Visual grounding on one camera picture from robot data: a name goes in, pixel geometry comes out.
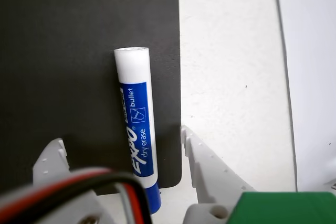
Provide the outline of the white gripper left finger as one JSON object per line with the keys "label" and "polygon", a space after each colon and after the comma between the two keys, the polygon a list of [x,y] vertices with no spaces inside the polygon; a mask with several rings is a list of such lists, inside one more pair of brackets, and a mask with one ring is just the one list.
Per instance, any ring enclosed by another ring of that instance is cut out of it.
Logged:
{"label": "white gripper left finger", "polygon": [[[33,167],[33,186],[42,188],[72,175],[63,140],[57,138],[44,148]],[[92,190],[67,202],[38,223],[114,223]]]}

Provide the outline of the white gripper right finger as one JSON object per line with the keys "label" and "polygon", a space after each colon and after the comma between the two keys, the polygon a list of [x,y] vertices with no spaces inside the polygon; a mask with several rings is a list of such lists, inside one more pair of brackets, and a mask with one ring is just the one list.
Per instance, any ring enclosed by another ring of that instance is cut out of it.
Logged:
{"label": "white gripper right finger", "polygon": [[242,193],[255,191],[189,127],[181,127],[192,187],[198,203],[188,207],[184,223],[228,223]]}

